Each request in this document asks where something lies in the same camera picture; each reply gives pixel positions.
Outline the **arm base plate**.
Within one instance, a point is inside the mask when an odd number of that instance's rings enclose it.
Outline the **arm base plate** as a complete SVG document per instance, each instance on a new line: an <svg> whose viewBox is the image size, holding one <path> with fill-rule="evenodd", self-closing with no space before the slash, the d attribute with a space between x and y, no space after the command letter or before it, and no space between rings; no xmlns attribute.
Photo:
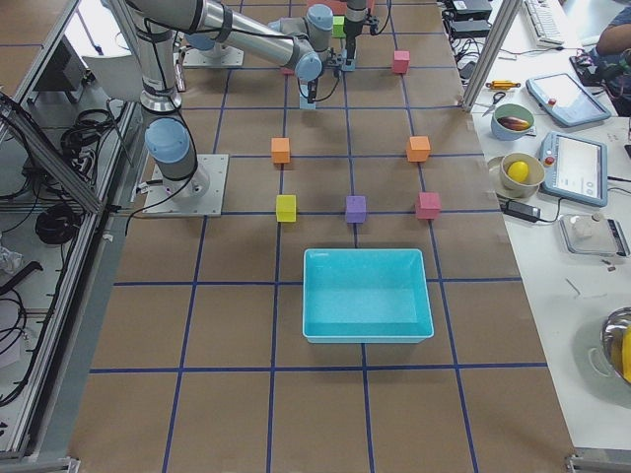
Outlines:
<svg viewBox="0 0 631 473"><path fill-rule="evenodd" d="M230 69L243 66L245 54L232 46L216 44L212 49L191 48L184 54L184 68Z"/></svg>
<svg viewBox="0 0 631 473"><path fill-rule="evenodd" d="M197 171L183 190L164 180L157 165L152 178L161 183L148 188L143 213L158 217L219 217L222 214L228 175L228 154L197 156Z"/></svg>

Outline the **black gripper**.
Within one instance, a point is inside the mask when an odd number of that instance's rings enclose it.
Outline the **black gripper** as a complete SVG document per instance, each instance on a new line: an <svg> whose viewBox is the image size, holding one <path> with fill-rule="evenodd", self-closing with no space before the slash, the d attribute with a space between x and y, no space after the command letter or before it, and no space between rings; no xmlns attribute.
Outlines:
<svg viewBox="0 0 631 473"><path fill-rule="evenodd" d="M380 20L373 14L368 0L346 0L344 4L344 33L346 39L343 60L354 59L356 61L356 37L363 33L364 28L368 28L370 34L377 34Z"/></svg>

